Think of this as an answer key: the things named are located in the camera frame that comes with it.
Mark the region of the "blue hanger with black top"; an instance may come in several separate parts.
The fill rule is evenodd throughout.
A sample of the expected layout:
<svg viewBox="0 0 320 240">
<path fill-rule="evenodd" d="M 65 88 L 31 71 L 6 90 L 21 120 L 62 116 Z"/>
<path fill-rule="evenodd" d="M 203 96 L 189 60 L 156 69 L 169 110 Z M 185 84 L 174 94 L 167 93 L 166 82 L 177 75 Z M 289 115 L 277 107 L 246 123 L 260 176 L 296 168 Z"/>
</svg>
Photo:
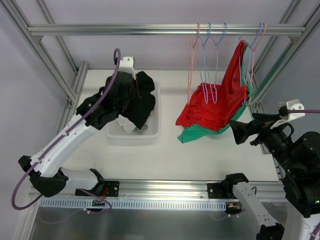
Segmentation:
<svg viewBox="0 0 320 240">
<path fill-rule="evenodd" d="M 226 36 L 228 31 L 228 24 L 224 23 L 224 31 L 222 32 L 222 36 L 218 41 L 215 41 L 215 39 L 212 37 L 214 47 L 215 47 L 215 56 L 216 56 L 216 63 L 215 63 L 215 75 L 214 75 L 214 94 L 212 96 L 213 103 L 216 104 L 218 101 L 218 89 L 217 89 L 217 80 L 218 80 L 218 66 L 219 66 L 219 46 L 223 38 Z"/>
</svg>

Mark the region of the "light blue hanger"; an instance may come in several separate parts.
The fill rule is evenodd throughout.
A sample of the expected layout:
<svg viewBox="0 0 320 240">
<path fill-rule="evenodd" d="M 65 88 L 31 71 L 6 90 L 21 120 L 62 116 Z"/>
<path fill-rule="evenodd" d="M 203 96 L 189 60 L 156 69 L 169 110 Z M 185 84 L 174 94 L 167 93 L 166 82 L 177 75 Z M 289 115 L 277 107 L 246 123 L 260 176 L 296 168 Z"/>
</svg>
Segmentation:
<svg viewBox="0 0 320 240">
<path fill-rule="evenodd" d="M 205 39 L 203 39 L 200 35 L 201 35 L 201 24 L 198 22 L 197 23 L 197 40 L 200 40 L 201 47 L 202 47 L 204 81 L 202 78 L 201 70 L 199 70 L 199 75 L 200 75 L 200 80 L 202 84 L 204 101 L 205 101 L 205 104 L 208 104 L 209 91 L 211 92 L 211 94 L 213 93 L 211 90 L 211 79 L 209 75 L 209 67 L 208 67 L 208 61 L 207 61 L 207 42 L 209 37 L 206 37 Z"/>
</svg>

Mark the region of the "grey tank top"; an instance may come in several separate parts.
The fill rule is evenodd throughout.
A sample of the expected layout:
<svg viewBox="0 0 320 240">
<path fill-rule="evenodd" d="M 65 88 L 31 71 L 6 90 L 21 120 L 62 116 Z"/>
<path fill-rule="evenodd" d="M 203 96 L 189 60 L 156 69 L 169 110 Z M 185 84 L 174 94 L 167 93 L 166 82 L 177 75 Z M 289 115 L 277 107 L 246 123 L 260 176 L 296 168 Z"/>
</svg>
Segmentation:
<svg viewBox="0 0 320 240">
<path fill-rule="evenodd" d="M 135 127 L 134 131 L 138 133 L 143 133 L 148 129 L 148 125 L 146 123 L 143 124 L 141 128 Z"/>
</svg>

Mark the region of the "white tank top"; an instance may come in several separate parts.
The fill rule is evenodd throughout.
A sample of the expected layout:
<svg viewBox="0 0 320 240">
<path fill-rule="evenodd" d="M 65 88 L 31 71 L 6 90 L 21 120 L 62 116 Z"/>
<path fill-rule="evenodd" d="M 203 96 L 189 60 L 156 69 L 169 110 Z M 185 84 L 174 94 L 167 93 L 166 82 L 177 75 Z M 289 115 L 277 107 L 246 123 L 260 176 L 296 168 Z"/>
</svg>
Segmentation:
<svg viewBox="0 0 320 240">
<path fill-rule="evenodd" d="M 116 121 L 128 134 L 132 133 L 136 128 L 136 125 L 133 122 L 131 122 L 128 118 L 122 115 L 119 115 Z"/>
</svg>

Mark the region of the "black tank top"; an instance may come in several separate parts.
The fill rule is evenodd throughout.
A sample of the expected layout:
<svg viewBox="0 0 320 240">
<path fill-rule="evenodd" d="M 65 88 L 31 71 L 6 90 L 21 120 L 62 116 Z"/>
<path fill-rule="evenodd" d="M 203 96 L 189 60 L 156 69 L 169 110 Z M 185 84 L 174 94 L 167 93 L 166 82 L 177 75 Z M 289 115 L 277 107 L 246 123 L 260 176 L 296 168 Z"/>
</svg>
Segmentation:
<svg viewBox="0 0 320 240">
<path fill-rule="evenodd" d="M 127 118 L 139 130 L 143 128 L 155 108 L 156 97 L 152 94 L 154 90 L 154 80 L 144 71 L 138 72 L 134 86 L 134 98 L 120 115 Z"/>
</svg>

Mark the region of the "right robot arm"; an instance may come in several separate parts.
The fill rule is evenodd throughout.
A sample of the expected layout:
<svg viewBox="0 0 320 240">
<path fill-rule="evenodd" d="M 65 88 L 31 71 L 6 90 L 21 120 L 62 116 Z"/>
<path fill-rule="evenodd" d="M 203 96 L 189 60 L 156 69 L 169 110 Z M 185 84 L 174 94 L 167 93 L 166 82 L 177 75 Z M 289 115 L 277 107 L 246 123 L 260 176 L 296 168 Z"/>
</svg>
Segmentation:
<svg viewBox="0 0 320 240">
<path fill-rule="evenodd" d="M 250 145 L 264 145 L 285 171 L 282 179 L 288 201 L 286 224 L 281 225 L 262 205 L 256 189 L 243 173 L 226 175 L 222 181 L 223 193 L 237 198 L 246 214 L 254 217 L 257 240 L 318 240 L 320 238 L 320 134 L 308 131 L 292 141 L 284 129 L 293 126 L 281 123 L 279 114 L 254 113 L 253 120 L 243 123 L 230 120 L 229 125 L 236 144 L 248 137 L 257 137 Z"/>
</svg>

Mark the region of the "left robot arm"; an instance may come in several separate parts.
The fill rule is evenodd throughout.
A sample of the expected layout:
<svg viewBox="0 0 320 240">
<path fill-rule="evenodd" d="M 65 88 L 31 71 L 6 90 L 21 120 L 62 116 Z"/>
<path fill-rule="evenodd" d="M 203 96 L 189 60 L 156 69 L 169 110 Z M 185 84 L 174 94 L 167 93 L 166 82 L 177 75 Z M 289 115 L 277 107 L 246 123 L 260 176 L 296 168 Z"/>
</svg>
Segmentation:
<svg viewBox="0 0 320 240">
<path fill-rule="evenodd" d="M 103 192 L 105 180 L 98 170 L 71 170 L 63 164 L 82 143 L 123 113 L 137 95 L 135 74 L 119 71 L 106 84 L 78 106 L 70 122 L 43 150 L 19 159 L 19 165 L 41 196 L 50 198 L 67 189 L 76 194 L 84 189 L 93 196 Z"/>
</svg>

